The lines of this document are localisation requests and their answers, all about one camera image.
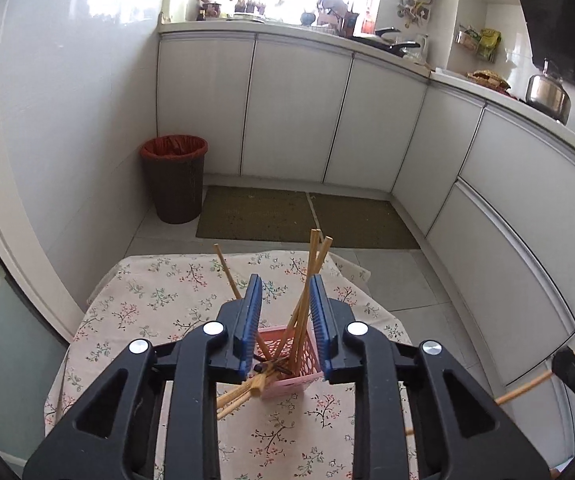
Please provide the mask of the long wooden chopstick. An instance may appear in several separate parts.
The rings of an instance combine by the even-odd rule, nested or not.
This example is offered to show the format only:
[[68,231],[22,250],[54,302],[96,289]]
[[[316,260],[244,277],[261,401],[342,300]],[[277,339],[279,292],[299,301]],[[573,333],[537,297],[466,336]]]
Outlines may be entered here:
[[[421,349],[423,351],[425,351],[426,349],[444,350],[444,347],[438,341],[431,339],[428,341],[424,341],[423,344],[421,344]],[[550,380],[553,376],[554,376],[553,370],[546,370],[545,372],[537,375],[534,379],[530,380],[526,384],[514,388],[513,390],[507,393],[504,393],[502,396],[497,396],[495,402],[497,405],[507,404],[519,398],[520,396],[523,396],[528,391],[531,391],[534,388],[540,386],[547,380]]]

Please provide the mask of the black chopstick gold band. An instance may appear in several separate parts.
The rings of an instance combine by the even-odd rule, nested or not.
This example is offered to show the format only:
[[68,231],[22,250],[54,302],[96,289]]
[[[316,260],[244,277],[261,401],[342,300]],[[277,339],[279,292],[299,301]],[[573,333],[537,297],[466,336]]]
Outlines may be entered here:
[[293,377],[293,370],[289,368],[288,358],[277,358],[267,360],[261,356],[254,356],[253,372],[255,374],[278,374],[283,378]]

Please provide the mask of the pink perforated utensil holder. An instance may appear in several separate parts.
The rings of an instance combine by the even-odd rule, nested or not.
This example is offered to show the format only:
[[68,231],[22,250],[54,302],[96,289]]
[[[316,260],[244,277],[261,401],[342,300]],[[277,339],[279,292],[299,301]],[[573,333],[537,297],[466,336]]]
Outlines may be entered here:
[[273,398],[283,398],[291,394],[303,393],[314,382],[323,377],[321,366],[318,359],[318,351],[315,337],[312,329],[307,328],[306,337],[301,345],[301,355],[299,360],[291,361],[293,336],[286,339],[283,346],[279,364],[286,370],[289,364],[298,364],[298,370],[295,375],[286,375],[283,373],[275,374],[266,381],[265,389],[260,393],[263,400]]

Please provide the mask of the floral tablecloth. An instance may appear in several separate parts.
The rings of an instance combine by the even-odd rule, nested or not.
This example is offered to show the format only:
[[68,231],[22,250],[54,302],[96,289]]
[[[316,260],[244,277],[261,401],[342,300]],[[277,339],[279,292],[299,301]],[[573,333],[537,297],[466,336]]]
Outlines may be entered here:
[[[357,458],[355,388],[324,377],[303,393],[254,396],[218,420],[218,396],[257,375],[307,272],[304,252],[228,258],[236,299],[209,255],[129,257],[91,298],[45,405],[30,479],[348,479]],[[252,367],[232,336],[252,274],[263,303]]]

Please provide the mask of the right green floor mat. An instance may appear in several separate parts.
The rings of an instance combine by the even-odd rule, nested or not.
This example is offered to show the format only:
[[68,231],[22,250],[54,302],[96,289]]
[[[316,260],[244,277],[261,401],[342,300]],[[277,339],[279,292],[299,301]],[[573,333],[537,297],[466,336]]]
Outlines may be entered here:
[[419,245],[387,200],[311,194],[319,228],[335,248],[417,249]]

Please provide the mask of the green floor mat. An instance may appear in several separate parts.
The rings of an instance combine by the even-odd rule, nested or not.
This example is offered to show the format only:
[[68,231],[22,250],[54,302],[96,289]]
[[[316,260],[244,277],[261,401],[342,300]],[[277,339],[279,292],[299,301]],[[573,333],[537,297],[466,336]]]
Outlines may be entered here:
[[311,194],[319,228],[335,248],[417,249],[419,245],[387,200]]
[[315,228],[304,192],[212,185],[205,196],[196,236],[306,243]]

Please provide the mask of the left green floor mat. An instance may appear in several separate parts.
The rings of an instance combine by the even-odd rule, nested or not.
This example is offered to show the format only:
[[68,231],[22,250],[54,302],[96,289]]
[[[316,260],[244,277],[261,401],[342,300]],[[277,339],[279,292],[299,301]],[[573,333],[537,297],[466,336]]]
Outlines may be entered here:
[[306,243],[315,228],[304,192],[212,185],[205,196],[196,236]]

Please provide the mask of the brown trash bin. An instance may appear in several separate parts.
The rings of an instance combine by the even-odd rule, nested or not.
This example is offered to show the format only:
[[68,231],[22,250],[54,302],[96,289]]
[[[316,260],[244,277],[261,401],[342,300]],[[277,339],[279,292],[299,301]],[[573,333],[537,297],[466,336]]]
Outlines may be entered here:
[[182,224],[199,217],[207,152],[206,140],[188,134],[158,136],[141,146],[146,186],[163,222]]

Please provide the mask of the steel kettle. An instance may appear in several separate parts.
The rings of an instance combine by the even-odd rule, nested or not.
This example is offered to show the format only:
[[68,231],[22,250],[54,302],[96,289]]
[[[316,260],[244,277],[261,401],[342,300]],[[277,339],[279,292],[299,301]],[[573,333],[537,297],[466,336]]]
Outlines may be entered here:
[[567,124],[572,101],[554,62],[545,58],[542,70],[529,77],[525,102],[557,122]]

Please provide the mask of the black frying pan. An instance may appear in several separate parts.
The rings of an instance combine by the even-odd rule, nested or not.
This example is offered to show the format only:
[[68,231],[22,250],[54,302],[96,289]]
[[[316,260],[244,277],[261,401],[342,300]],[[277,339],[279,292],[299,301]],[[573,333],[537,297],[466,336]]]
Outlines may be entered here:
[[353,35],[350,40],[391,53],[399,58],[402,58],[409,50],[417,51],[421,48],[417,41],[401,39],[400,30],[396,27],[379,28],[373,34]]

